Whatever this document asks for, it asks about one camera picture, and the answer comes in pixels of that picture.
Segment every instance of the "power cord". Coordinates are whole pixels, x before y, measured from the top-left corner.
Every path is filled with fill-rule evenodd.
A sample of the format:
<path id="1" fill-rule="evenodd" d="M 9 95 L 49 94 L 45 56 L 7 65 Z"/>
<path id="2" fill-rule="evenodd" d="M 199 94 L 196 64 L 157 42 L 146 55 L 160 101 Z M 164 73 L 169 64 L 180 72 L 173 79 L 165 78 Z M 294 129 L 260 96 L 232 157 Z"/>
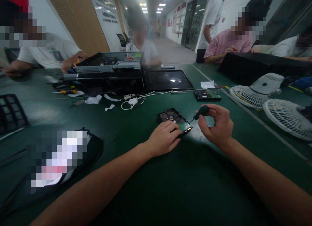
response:
<path id="1" fill-rule="evenodd" d="M 140 94 L 132 94 L 131 96 L 132 97 L 135 97 L 135 96 L 140 96 L 139 98 L 135 98 L 135 100 L 134 101 L 125 101 L 125 102 L 123 102 L 122 104 L 121 104 L 121 109 L 122 110 L 125 110 L 125 111 L 127 111 L 127 110 L 132 110 L 133 108 L 134 108 L 134 105 L 135 104 L 137 104 L 138 103 L 138 100 L 139 99 L 143 99 L 143 102 L 141 103 L 141 105 L 144 103 L 144 101 L 145 101 L 145 98 L 146 97 L 150 97 L 150 96 L 153 96 L 153 95 L 160 95 L 160 94 L 166 94 L 166 93 L 172 93 L 172 94 L 176 94 L 176 93 L 188 93 L 188 92 L 186 92 L 186 91 L 173 91 L 173 90 L 171 90 L 171 91 L 167 91 L 167 92 L 161 92 L 161 93 L 156 93 L 156 94 L 153 94 L 155 91 L 153 91 L 153 92 L 151 92 L 151 93 L 148 93 L 148 94 L 144 94 L 144 95 L 140 95 Z M 125 108 L 123 108 L 123 104 L 124 103 L 129 103 L 131 106 L 130 106 L 130 108 L 128 108 L 128 109 L 125 109 Z"/>

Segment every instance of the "white t-shirt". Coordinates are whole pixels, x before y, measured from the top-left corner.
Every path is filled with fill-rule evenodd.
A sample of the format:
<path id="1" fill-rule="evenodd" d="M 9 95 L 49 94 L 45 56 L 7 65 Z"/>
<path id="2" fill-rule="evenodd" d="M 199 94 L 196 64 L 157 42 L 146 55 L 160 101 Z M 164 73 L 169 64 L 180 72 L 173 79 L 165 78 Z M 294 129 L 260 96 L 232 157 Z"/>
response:
<path id="1" fill-rule="evenodd" d="M 139 50 L 134 44 L 128 43 L 126 46 L 127 52 L 143 52 L 143 61 L 148 63 L 158 56 L 158 52 L 154 43 L 150 40 L 145 40 L 142 50 Z"/>
<path id="2" fill-rule="evenodd" d="M 206 25 L 211 25 L 210 27 L 210 37 L 213 39 L 217 35 L 219 21 L 221 18 L 223 7 L 223 0 L 215 0 L 211 8 L 208 11 Z"/>
<path id="3" fill-rule="evenodd" d="M 47 33 L 46 47 L 21 47 L 18 60 L 30 64 L 41 64 L 46 69 L 60 68 L 62 62 L 81 51 L 72 42 Z"/>
<path id="4" fill-rule="evenodd" d="M 276 44 L 268 54 L 278 57 L 309 57 L 312 56 L 312 50 L 308 49 L 302 51 L 297 48 L 297 36 L 285 39 Z"/>

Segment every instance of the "glass door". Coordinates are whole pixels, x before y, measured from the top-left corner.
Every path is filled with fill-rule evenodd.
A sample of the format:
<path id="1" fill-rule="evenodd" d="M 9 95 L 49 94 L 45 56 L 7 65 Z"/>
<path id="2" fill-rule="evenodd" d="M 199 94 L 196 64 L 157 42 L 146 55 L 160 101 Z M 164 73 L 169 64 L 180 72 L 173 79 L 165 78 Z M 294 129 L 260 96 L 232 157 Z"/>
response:
<path id="1" fill-rule="evenodd" d="M 201 31 L 201 25 L 204 18 L 207 2 L 208 0 L 194 0 L 188 4 L 186 9 L 185 19 L 188 24 L 185 24 L 185 26 L 188 26 L 188 30 L 182 43 L 185 47 L 193 51 L 195 51 L 197 40 Z"/>

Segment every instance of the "white fan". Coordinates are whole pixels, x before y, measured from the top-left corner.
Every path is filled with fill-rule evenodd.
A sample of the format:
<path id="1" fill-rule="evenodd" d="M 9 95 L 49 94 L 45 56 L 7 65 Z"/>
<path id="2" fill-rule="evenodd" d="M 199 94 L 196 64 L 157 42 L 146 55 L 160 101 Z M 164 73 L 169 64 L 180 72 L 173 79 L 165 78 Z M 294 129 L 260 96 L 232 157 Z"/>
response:
<path id="1" fill-rule="evenodd" d="M 270 94 L 279 90 L 284 77 L 275 73 L 268 73 L 260 77 L 250 87 L 234 86 L 230 94 L 242 104 L 254 109 L 263 109 L 263 104 L 268 101 Z"/>
<path id="2" fill-rule="evenodd" d="M 295 103 L 271 99 L 263 105 L 266 115 L 281 129 L 291 135 L 306 140 L 312 141 L 312 124 L 298 110 L 303 110 Z"/>

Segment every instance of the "person's hand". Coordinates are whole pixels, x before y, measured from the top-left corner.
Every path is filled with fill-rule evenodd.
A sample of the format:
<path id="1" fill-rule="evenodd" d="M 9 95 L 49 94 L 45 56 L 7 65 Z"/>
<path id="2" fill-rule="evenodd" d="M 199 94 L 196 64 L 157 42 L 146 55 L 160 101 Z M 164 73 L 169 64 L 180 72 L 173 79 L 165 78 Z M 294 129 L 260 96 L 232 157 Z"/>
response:
<path id="1" fill-rule="evenodd" d="M 220 148 L 232 139 L 234 124 L 230 119 L 230 111 L 216 104 L 207 104 L 207 106 L 210 110 L 206 116 L 213 117 L 215 124 L 213 127 L 208 127 L 205 117 L 200 115 L 198 125 L 205 137 Z"/>
<path id="2" fill-rule="evenodd" d="M 228 49 L 226 49 L 226 51 L 224 52 L 224 56 L 229 53 L 229 52 L 234 52 L 237 51 L 236 47 L 234 46 L 230 46 Z"/>
<path id="3" fill-rule="evenodd" d="M 145 142 L 146 149 L 149 150 L 152 157 L 169 153 L 179 144 L 181 139 L 177 137 L 180 134 L 182 134 L 182 131 L 179 125 L 171 121 L 163 122 Z"/>
<path id="4" fill-rule="evenodd" d="M 9 78 L 16 78 L 21 76 L 20 71 L 12 66 L 3 68 L 1 71 L 4 72 L 4 74 Z"/>
<path id="5" fill-rule="evenodd" d="M 312 56 L 301 57 L 300 59 L 301 59 L 302 61 L 304 61 L 304 62 L 312 63 Z"/>
<path id="6" fill-rule="evenodd" d="M 68 61 L 63 61 L 62 66 L 61 66 L 61 70 L 64 74 L 67 74 L 67 70 L 71 69 L 72 67 L 72 63 L 68 62 Z"/>
<path id="7" fill-rule="evenodd" d="M 259 51 L 257 51 L 256 49 L 250 49 L 249 51 L 250 53 L 260 53 Z"/>

